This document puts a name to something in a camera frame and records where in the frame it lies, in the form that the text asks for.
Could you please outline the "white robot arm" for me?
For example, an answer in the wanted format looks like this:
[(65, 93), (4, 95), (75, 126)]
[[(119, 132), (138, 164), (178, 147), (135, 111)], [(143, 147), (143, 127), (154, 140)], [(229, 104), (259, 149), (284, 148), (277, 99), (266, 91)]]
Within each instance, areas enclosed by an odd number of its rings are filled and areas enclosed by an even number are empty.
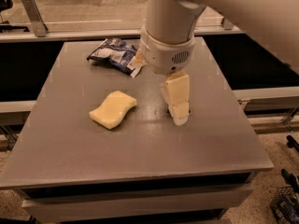
[(299, 71), (299, 0), (148, 0), (140, 50), (152, 72), (165, 75), (162, 94), (177, 125), (189, 117), (194, 28), (206, 7)]

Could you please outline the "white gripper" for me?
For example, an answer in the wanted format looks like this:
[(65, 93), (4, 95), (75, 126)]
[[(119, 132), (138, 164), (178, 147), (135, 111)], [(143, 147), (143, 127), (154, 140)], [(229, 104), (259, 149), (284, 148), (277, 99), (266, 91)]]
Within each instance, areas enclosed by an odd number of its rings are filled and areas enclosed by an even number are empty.
[(155, 74), (170, 74), (160, 84), (160, 90), (177, 126), (186, 123), (189, 117), (190, 77), (181, 69), (190, 62), (194, 45), (194, 37), (180, 44), (161, 42), (142, 27), (140, 49), (135, 54), (136, 64), (147, 63)]

